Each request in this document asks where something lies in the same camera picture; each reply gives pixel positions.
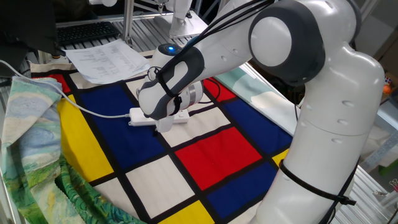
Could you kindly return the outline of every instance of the wire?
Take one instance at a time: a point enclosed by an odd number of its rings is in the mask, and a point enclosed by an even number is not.
[[[213,80],[211,80],[211,79],[209,79],[209,78],[207,78],[207,80],[209,80],[209,81],[211,81],[212,83],[214,83],[214,84],[216,84],[217,85],[217,88],[218,88],[218,94],[217,94],[217,96],[216,96],[216,100],[218,99],[218,97],[220,97],[220,95],[221,95],[221,87],[220,87],[220,85],[217,83],[217,82],[215,82],[215,81],[213,81]],[[212,103],[212,101],[207,101],[207,102],[199,102],[199,104],[209,104],[209,103]]]
[[[333,219],[335,218],[335,215],[336,215],[336,208],[333,209],[333,214],[331,215],[328,224],[331,224],[331,221],[333,221]]]
[[[396,209],[396,211],[394,212],[394,214],[392,215],[392,217],[390,218],[390,220],[387,222],[387,224],[390,224],[392,222],[392,220],[394,219],[394,217],[397,215],[398,212],[398,208]]]
[[[0,60],[0,63],[5,64],[5,65],[6,65],[7,67],[9,67],[17,76],[19,76],[19,77],[21,77],[21,78],[25,78],[26,80],[30,80],[30,81],[37,82],[37,83],[43,83],[43,84],[47,84],[47,85],[50,85],[50,86],[54,87],[63,97],[65,97],[65,99],[66,99],[70,104],[72,104],[73,106],[76,106],[77,108],[81,109],[81,110],[84,111],[84,112],[87,112],[87,113],[89,113],[89,114],[98,116],[98,117],[100,117],[100,118],[128,118],[128,117],[130,117],[129,114],[117,115],[117,116],[106,116],[106,115],[102,115],[102,114],[98,114],[98,113],[94,113],[94,112],[92,112],[92,111],[89,111],[88,109],[82,108],[81,106],[79,106],[79,105],[77,105],[75,102],[73,102],[71,99],[69,99],[69,97],[68,97],[66,94],[64,94],[63,91],[60,90],[56,85],[53,85],[52,83],[42,82],[42,81],[40,81],[40,80],[35,80],[35,79],[32,79],[32,78],[25,77],[25,76],[21,75],[17,70],[15,70],[14,68],[12,68],[11,65],[9,65],[7,62],[5,62],[5,61],[3,61],[3,60]]]
[[[203,39],[206,38],[206,37],[208,37],[208,36],[210,36],[210,35],[213,35],[213,34],[215,34],[215,33],[217,33],[217,32],[220,32],[220,31],[222,31],[222,30],[225,30],[225,29],[227,29],[227,28],[229,28],[229,27],[231,27],[231,26],[233,26],[233,25],[236,25],[236,24],[238,24],[238,23],[240,23],[240,22],[242,22],[242,21],[244,21],[244,20],[246,20],[246,19],[249,19],[250,17],[252,17],[253,15],[257,14],[259,11],[265,9],[265,8],[268,7],[269,5],[271,5],[271,3],[269,3],[268,1],[264,1],[264,2],[262,2],[262,3],[260,3],[260,4],[258,4],[257,6],[252,7],[252,8],[250,8],[250,9],[248,9],[248,10],[246,10],[246,11],[240,13],[239,15],[233,17],[232,19],[230,19],[230,20],[224,22],[222,25],[220,25],[220,26],[214,28],[213,30],[209,31],[209,33],[207,33],[207,34],[205,34],[205,35],[203,36]],[[253,11],[254,11],[254,13],[248,15],[248,16],[245,17],[244,19],[241,19],[241,20],[238,21],[238,22],[235,22],[235,23],[230,24],[231,22],[234,22],[235,20],[237,20],[237,19],[241,18],[242,16],[245,16],[246,14],[249,14],[250,12],[253,12]]]
[[[296,92],[293,91],[293,104],[294,104],[294,113],[296,114],[296,121],[299,120],[299,116],[297,116],[297,104],[296,104]]]
[[[30,71],[30,68],[28,68],[27,70],[21,72],[21,74],[25,74],[25,73],[27,73],[27,72],[29,72],[29,71]]]
[[[224,26],[228,25],[229,23],[235,21],[236,19],[241,17],[241,14],[235,16],[234,18],[224,22],[222,25],[216,27],[214,30],[212,30],[211,32],[209,32],[210,29],[212,29],[215,25],[217,25],[218,23],[220,23],[222,20],[226,19],[227,17],[233,15],[236,12],[239,12],[240,10],[248,7],[248,6],[252,6],[254,4],[257,4],[259,2],[261,2],[263,0],[253,0],[250,2],[247,2],[246,4],[243,4],[242,6],[237,7],[236,9],[233,9],[231,11],[229,11],[228,13],[226,13],[225,15],[221,16],[220,18],[218,18],[216,21],[212,22],[201,34],[199,34],[195,40],[189,42],[180,53],[178,53],[174,58],[172,58],[170,61],[168,61],[166,63],[165,66],[163,66],[163,68],[159,71],[160,75],[162,75],[162,73],[169,69],[170,67],[174,67],[176,66],[176,64],[178,63],[178,60],[185,55],[185,53],[188,52],[189,49],[191,49],[195,44],[199,43],[199,41],[203,40],[205,37],[208,37],[211,34],[215,34],[219,29],[222,29]],[[256,7],[250,8],[248,9],[249,12],[253,11],[253,10],[257,10],[259,9],[258,5]]]

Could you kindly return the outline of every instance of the black strap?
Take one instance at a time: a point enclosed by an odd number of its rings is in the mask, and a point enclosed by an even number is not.
[[[293,173],[291,173],[291,171],[289,171],[286,166],[283,163],[283,160],[281,160],[280,164],[279,164],[279,168],[281,169],[281,171],[290,179],[292,179],[294,182],[296,182],[297,184],[299,184],[300,186],[302,186],[303,188],[311,191],[314,194],[317,194],[321,197],[333,200],[335,202],[339,202],[343,205],[355,205],[356,201],[349,199],[349,197],[344,196],[344,195],[333,195],[333,194],[329,194],[328,192],[324,192],[323,190],[320,190],[316,187],[313,187],[311,185],[309,185],[308,183],[304,182],[302,179],[298,178],[296,175],[294,175]]]
[[[155,74],[156,74],[156,78],[159,81],[160,85],[162,86],[162,88],[164,89],[164,91],[166,92],[166,94],[171,97],[174,98],[174,112],[172,114],[170,114],[171,116],[175,115],[176,113],[178,113],[178,111],[180,110],[180,105],[182,102],[181,97],[178,96],[178,94],[174,94],[172,93],[172,91],[169,89],[169,87],[167,86],[166,82],[163,79],[163,75],[158,75],[159,74],[159,70],[155,70]]]
[[[352,171],[351,174],[349,175],[347,181],[346,181],[345,184],[343,185],[343,188],[341,188],[341,190],[340,190],[340,192],[339,192],[338,195],[344,195],[344,193],[347,191],[349,184],[351,183],[351,181],[352,181],[353,178],[354,178],[355,171],[356,171],[356,168],[357,168],[358,164],[359,164],[359,159],[358,159],[358,161],[356,162],[356,166],[354,167],[353,171]],[[326,223],[330,223],[330,222],[331,222],[330,218],[331,218],[331,215],[333,214],[333,211],[336,210],[337,203],[338,203],[338,202],[333,202],[333,204],[332,204],[331,207],[329,208],[329,211],[326,212],[326,214],[323,216],[323,218],[322,218],[322,220],[319,222],[319,224],[326,224]]]

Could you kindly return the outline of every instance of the orange object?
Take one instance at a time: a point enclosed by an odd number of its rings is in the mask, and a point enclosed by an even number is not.
[[[383,93],[385,93],[385,94],[391,94],[391,87],[390,87],[390,85],[384,85]]]

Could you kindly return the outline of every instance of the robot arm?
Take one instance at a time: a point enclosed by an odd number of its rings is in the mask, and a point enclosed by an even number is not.
[[[231,0],[215,21],[247,2]],[[163,69],[151,70],[139,91],[140,107],[156,120],[170,117],[198,101],[201,80],[253,58],[289,85],[306,85],[284,165],[307,184],[337,195],[368,138],[384,79],[377,61],[348,45],[360,28],[359,12],[347,0],[283,0],[253,13],[185,49],[182,57],[174,57],[174,50],[182,50],[177,46],[158,48],[152,65]],[[333,202],[278,171],[251,224],[319,223]]]

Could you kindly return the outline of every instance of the painted cloth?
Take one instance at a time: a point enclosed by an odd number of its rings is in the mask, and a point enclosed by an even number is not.
[[[92,85],[72,66],[32,68],[34,77],[61,75],[69,99],[96,113],[121,115],[139,106],[136,90],[143,75]],[[240,68],[232,72],[238,75],[230,77],[249,76]],[[65,159],[104,198],[146,223],[246,224],[292,138],[236,95],[242,91],[217,83],[218,98],[217,85],[205,80],[202,101],[210,103],[189,107],[187,124],[158,135],[153,126],[92,116],[62,99],[58,111]]]
[[[41,78],[62,88],[53,78]],[[71,167],[61,150],[53,87],[14,77],[2,136],[2,171],[18,211],[30,224],[142,223],[112,206]]]

